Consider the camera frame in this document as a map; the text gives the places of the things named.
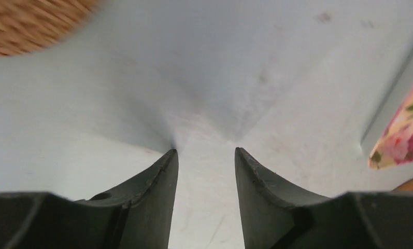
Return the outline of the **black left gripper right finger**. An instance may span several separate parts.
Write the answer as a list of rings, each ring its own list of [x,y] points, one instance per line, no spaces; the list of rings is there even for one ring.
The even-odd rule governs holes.
[[[235,149],[245,248],[413,248],[413,191],[306,190]]]

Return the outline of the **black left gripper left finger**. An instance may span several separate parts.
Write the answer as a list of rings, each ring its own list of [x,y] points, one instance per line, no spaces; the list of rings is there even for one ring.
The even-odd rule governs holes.
[[[167,248],[178,153],[91,199],[0,192],[0,248]]]

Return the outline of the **floral rectangular tray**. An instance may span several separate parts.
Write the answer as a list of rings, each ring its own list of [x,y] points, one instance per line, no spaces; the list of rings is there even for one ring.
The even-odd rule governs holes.
[[[372,169],[413,162],[413,87],[398,107],[368,158]]]

